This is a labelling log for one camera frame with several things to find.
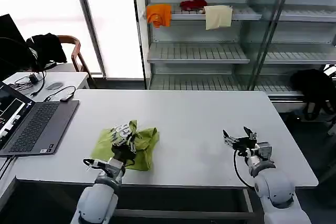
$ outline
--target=green cloth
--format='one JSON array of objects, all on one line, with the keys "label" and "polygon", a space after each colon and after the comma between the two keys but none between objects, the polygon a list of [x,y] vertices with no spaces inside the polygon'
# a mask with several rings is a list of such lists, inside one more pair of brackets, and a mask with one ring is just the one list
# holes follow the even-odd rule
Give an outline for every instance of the green cloth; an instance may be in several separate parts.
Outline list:
[{"label": "green cloth", "polygon": [[[159,140],[159,133],[156,128],[146,129],[143,131],[137,130],[137,121],[131,121],[129,127],[133,134],[135,134],[135,164],[128,165],[127,169],[133,170],[149,170],[152,167],[152,154],[155,144]],[[95,148],[91,153],[91,158],[100,159],[103,161],[108,161],[111,157],[114,156],[114,153],[111,150],[111,141],[112,141],[112,131],[113,129],[104,129],[100,133],[99,139]]]}]

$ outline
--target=charger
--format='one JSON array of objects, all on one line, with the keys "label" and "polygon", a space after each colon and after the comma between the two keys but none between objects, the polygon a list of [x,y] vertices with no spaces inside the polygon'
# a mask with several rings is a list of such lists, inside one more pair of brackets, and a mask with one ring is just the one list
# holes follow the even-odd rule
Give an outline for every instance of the charger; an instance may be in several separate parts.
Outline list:
[{"label": "charger", "polygon": [[29,76],[29,80],[30,82],[33,84],[33,85],[36,85],[38,83],[38,79],[36,77],[36,75],[34,73],[32,73],[30,76]]}]

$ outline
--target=chair backrest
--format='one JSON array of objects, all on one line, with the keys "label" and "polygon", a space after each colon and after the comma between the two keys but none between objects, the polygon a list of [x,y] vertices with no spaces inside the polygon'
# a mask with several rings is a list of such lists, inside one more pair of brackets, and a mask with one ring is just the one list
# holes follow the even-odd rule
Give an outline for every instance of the chair backrest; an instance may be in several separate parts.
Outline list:
[{"label": "chair backrest", "polygon": [[73,66],[75,68],[75,70],[77,72],[86,72],[89,75],[89,79],[92,82],[92,84],[96,86],[96,82],[94,81],[94,79],[92,78],[91,72],[88,68],[88,66],[86,65],[82,54],[80,53],[80,41],[79,39],[73,37],[73,36],[69,36],[69,35],[57,35],[59,41],[61,42],[61,44],[66,43],[66,44],[73,44],[75,45],[74,50],[72,51],[71,54],[71,59],[72,59],[72,63]]}]

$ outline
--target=white towel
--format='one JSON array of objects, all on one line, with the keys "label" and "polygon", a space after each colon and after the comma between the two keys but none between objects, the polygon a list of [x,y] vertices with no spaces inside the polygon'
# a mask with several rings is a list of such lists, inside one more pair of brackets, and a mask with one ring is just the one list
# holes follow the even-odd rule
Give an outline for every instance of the white towel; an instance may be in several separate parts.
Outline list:
[{"label": "white towel", "polygon": [[205,6],[206,30],[220,27],[230,27],[232,21],[232,6]]}]

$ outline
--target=white table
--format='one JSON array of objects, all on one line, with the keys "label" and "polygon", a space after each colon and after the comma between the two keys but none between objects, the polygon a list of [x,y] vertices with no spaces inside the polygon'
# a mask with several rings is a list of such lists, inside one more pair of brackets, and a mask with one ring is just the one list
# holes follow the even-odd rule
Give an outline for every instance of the white table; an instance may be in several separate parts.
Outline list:
[{"label": "white table", "polygon": [[[234,171],[233,150],[222,136],[222,129],[234,137],[245,136],[243,126],[256,131],[260,142],[273,146],[276,166],[297,187],[318,184],[263,92],[78,90],[75,99],[80,100],[79,108],[57,153],[18,158],[1,181],[0,194],[15,176],[20,180],[93,183],[99,171],[87,170],[82,160],[90,156],[101,130],[135,119],[139,129],[157,127],[160,140],[152,170],[127,170],[124,184],[243,188]],[[252,184],[243,158],[237,157],[237,166],[242,178]]]},{"label": "white table", "polygon": [[[5,84],[15,83],[20,78],[23,78],[27,76],[27,78],[24,78],[20,80],[19,82],[26,82],[29,81],[28,75],[29,72],[18,72],[14,75],[8,77],[3,82]],[[43,78],[42,74],[36,74],[37,78],[40,80]],[[75,86],[76,89],[89,89],[88,83],[87,83],[88,74],[86,72],[47,72],[46,78],[45,78],[45,86],[43,89],[35,96],[31,97],[30,94],[39,90],[39,88],[42,85],[42,81],[40,81],[37,85],[34,85],[30,89],[24,90],[21,93],[29,97],[30,99],[34,100],[35,102],[41,102],[44,101],[44,99],[57,92],[58,90],[66,87],[66,86]],[[47,87],[55,82],[62,82],[63,86],[57,90],[47,90]],[[59,101],[61,98],[66,97],[68,93],[71,93],[73,91],[72,88],[66,89],[57,95],[53,96],[51,98],[51,101]]]}]

